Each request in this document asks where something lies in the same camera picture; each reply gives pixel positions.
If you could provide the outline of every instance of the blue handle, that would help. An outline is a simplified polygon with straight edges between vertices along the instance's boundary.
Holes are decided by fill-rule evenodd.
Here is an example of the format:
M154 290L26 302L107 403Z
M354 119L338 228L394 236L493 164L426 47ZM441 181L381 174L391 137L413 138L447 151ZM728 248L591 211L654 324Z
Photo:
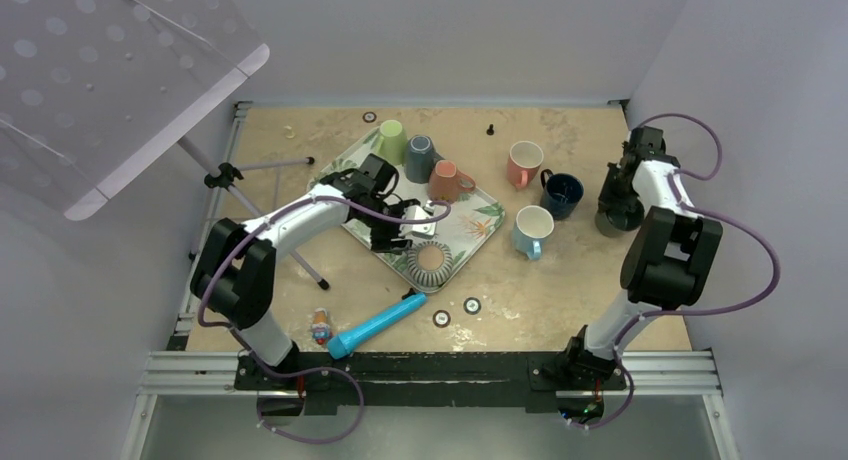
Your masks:
M542 244L538 240L533 240L533 251L527 252L527 258L530 260L538 260L542 258Z
M336 335L327 342L330 356L338 360L350 355L363 342L418 310L425 303L427 295L416 293L383 310L362 325Z

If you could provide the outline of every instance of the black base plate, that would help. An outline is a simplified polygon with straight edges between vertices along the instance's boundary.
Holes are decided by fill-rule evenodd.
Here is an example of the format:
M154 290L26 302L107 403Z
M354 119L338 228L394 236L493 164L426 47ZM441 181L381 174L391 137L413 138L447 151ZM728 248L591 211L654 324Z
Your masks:
M523 407L527 413L557 412L557 391L593 390L594 384L555 382L544 378L541 365L557 352L492 353L356 353L333 360L326 353L301 352L300 368L332 366L345 370L362 387L369 406L407 407ZM239 359L236 390L295 390L296 380L277 382L264 376L250 357ZM359 399L340 375L309 375L305 387L306 415L334 415L339 405ZM604 390L623 390L624 380L613 376Z

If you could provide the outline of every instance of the mug handle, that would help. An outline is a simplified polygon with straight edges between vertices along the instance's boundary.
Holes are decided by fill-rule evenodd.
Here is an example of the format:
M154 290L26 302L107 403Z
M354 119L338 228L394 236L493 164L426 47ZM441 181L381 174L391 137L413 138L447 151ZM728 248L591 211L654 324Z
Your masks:
M474 179L469 177L468 175L460 172L458 169L456 171L456 177L457 177L457 182L459 183L459 190L460 191L462 191L462 192L473 192L474 190L477 189L477 182L475 182ZM471 186L466 187L465 185L462 184L463 181L470 183Z
M550 178L553 176L554 172L552 172L549 168L542 170L542 173L539 174L539 180L542 181L542 188L545 188L545 185L548 183L548 178L545 178L545 174L547 174L548 178Z
M538 260L542 258L542 244L538 240L533 240L533 251L527 252L527 258L530 260Z
M527 178L527 170L522 170L521 171L521 180L518 181L518 185L516 185L515 188L524 188L524 187L527 186L527 182L529 182L529 181L530 181L530 179Z

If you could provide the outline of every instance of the small figurine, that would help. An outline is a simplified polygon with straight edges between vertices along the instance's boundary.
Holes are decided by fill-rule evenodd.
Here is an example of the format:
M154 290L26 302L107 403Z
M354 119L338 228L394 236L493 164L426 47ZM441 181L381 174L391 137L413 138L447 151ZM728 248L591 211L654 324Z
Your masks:
M326 308L315 309L310 330L312 331L312 339L318 345L324 345L333 338L333 331L330 330L330 314Z

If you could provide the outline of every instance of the light blue mug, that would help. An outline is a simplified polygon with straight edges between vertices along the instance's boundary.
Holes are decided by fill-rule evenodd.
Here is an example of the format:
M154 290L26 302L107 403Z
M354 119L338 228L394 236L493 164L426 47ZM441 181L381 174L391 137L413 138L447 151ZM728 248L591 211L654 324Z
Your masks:
M512 246L530 260L542 258L542 245L554 231L554 217L538 205L518 211L512 227Z

